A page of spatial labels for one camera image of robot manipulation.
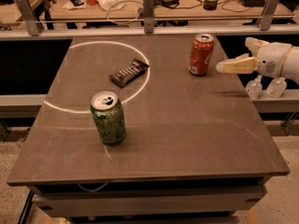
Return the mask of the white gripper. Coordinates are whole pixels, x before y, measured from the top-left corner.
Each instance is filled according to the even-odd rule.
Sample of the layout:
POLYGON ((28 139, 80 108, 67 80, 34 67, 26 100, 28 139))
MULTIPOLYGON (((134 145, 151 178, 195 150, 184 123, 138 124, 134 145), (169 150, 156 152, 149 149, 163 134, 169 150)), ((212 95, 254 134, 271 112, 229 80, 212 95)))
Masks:
POLYGON ((216 70, 225 74, 251 74, 258 70, 265 77, 284 77, 299 84, 299 47, 254 37, 247 37, 245 46, 255 57, 245 53, 217 63, 216 70))

